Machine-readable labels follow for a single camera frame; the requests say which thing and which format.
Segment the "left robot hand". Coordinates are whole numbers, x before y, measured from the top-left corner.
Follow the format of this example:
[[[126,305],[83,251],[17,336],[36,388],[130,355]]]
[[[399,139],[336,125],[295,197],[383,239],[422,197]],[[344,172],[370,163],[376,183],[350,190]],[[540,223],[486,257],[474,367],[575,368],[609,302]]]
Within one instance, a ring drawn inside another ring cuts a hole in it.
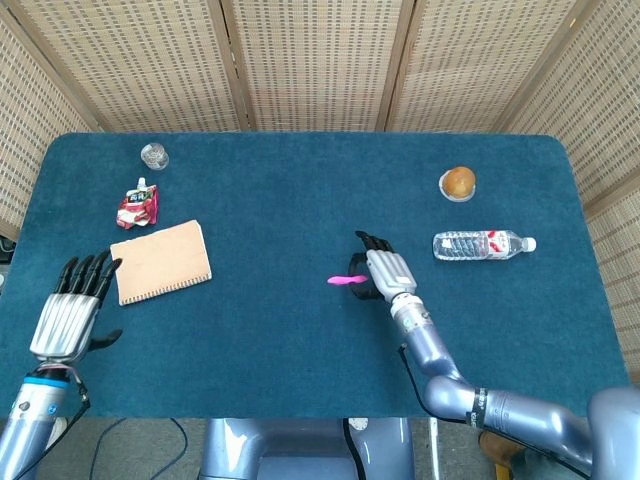
[[[39,316],[30,344],[36,359],[74,364],[91,351],[106,349],[122,335],[120,329],[104,337],[92,331],[112,279],[122,260],[107,260],[107,250],[80,260],[71,258],[63,267],[53,292]]]

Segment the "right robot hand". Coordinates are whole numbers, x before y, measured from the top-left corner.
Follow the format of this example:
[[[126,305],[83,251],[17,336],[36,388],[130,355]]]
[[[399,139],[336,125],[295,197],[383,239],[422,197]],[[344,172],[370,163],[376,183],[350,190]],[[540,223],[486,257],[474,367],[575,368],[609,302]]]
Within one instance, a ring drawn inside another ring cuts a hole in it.
[[[414,294],[417,282],[404,258],[383,238],[357,230],[364,252],[354,253],[348,273],[356,275],[367,267],[369,280],[364,284],[352,284],[351,293],[359,300],[384,299],[387,303],[404,293]]]

